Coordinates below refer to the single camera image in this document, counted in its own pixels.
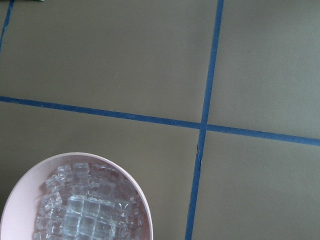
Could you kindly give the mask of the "pink bowl of ice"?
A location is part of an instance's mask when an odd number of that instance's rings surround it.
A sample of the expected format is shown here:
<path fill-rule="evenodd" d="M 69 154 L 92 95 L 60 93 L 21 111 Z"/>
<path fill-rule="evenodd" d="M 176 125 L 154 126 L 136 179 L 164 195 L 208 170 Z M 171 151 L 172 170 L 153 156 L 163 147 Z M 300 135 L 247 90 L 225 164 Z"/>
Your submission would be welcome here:
<path fill-rule="evenodd" d="M 31 240 L 41 197 L 45 194 L 45 180 L 57 167 L 81 162 L 110 165 L 119 170 L 134 185 L 146 212 L 142 239 L 152 240 L 154 231 L 150 207 L 136 180 L 111 160 L 85 152 L 68 152 L 51 156 L 33 166 L 20 178 L 5 203 L 0 221 L 0 238 L 2 240 Z"/>

